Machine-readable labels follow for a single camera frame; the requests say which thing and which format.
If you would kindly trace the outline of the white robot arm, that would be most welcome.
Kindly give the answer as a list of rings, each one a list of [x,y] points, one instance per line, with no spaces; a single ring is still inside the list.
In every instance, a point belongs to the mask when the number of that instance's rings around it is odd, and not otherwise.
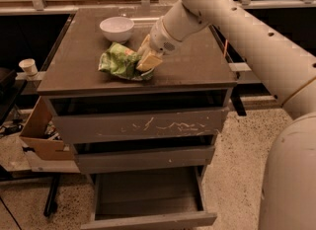
[[[146,36],[139,71],[190,35],[216,25],[293,118],[270,150],[262,184],[259,230],[316,230],[316,58],[233,0],[179,0]]]

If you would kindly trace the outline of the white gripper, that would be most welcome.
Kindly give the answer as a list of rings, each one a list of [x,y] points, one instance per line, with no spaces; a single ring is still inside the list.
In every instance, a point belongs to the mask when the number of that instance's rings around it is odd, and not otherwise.
[[[141,59],[138,61],[136,69],[146,72],[155,68],[162,62],[162,54],[171,54],[180,45],[181,39],[177,25],[166,16],[161,17],[153,25],[150,34],[145,37],[137,51]]]

